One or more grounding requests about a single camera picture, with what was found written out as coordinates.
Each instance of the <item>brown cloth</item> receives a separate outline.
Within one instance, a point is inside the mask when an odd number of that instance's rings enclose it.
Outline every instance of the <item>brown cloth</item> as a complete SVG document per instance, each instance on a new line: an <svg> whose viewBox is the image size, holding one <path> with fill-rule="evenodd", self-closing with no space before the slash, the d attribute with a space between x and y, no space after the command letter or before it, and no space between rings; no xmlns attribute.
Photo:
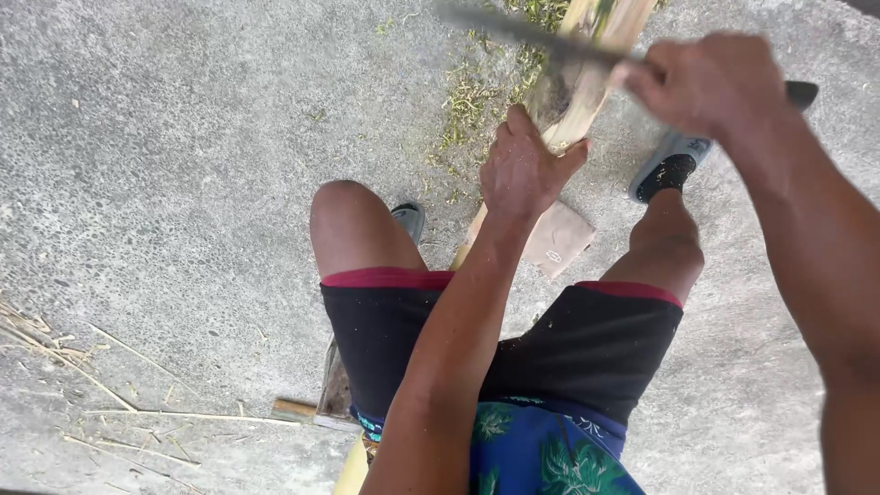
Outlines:
<svg viewBox="0 0 880 495"><path fill-rule="evenodd" d="M541 215L525 242L523 259L553 280L596 237L596 228L574 210L556 200Z"/></svg>

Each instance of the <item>black shorts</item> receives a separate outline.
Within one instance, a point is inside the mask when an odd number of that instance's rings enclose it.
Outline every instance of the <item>black shorts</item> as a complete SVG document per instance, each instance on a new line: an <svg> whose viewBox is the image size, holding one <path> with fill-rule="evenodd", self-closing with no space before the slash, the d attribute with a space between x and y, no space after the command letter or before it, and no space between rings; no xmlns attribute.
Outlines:
<svg viewBox="0 0 880 495"><path fill-rule="evenodd" d="M373 268L322 281L357 411L385 418L415 341L452 274ZM681 316L675 296L650 285L566 287L529 331L498 343L480 400L565 401L626 426Z"/></svg>

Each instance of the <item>gray concrete floor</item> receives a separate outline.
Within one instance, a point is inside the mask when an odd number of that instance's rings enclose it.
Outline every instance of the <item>gray concrete floor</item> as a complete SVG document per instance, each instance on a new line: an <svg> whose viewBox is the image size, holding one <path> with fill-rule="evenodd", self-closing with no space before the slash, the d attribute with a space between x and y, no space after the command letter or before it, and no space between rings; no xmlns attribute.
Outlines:
<svg viewBox="0 0 880 495"><path fill-rule="evenodd" d="M376 33L388 18L388 34ZM810 122L880 202L880 21L834 0L672 0L639 48L719 28L767 33L789 78L822 86ZM431 229L422 252L432 268L450 262L477 204L445 199L452 188L471 198L477 189L424 158L461 41L427 0L4 0L0 288L77 336L70 344L103 341L91 321L194 390L178 386L163 405L166 375L118 347L98 352L99 378L140 408L237 415L241 400L266 416L279 395L317 400L330 329L308 241L310 198L340 178L389 204L421 196ZM598 237L553 282L521 265L505 336L622 255L642 213L624 189L660 132L627 96L610 98L590 133L590 160L562 195ZM425 177L436 182L429 193ZM631 419L623 461L651 493L820 493L822 385L720 151L688 183L686 202L706 270ZM83 411L113 408L106 395L12 348L0 349L0 384L6 489L187 492L61 437L140 445L144 429L185 426L172 436L203 463L198 470L121 454L208 493L327 493L353 439L306 425L104 424ZM150 448L180 455L162 439Z"/></svg>

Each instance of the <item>man's arm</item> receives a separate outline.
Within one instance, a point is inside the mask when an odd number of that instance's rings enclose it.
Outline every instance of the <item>man's arm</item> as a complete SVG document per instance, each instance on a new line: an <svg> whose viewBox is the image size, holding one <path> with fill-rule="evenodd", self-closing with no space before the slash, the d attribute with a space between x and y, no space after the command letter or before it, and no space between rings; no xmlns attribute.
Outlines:
<svg viewBox="0 0 880 495"><path fill-rule="evenodd" d="M495 135L480 170L488 214L415 343L361 493L467 493L477 399L519 258L588 147L555 157L521 105Z"/></svg>
<svg viewBox="0 0 880 495"><path fill-rule="evenodd" d="M776 283L827 388L828 491L880 492L880 213L785 101L762 39L664 42L647 59L663 81L634 66L616 76L662 120L718 140L752 197Z"/></svg>

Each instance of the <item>blue floral shirt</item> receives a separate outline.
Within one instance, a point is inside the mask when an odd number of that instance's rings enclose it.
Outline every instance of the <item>blue floral shirt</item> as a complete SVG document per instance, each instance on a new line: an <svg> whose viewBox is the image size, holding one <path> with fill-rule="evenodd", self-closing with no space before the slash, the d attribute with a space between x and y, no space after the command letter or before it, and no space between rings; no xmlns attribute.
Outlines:
<svg viewBox="0 0 880 495"><path fill-rule="evenodd" d="M353 412L366 436L380 441L383 423ZM625 426L570 403L529 397L479 403L471 493L643 495L619 462L625 439Z"/></svg>

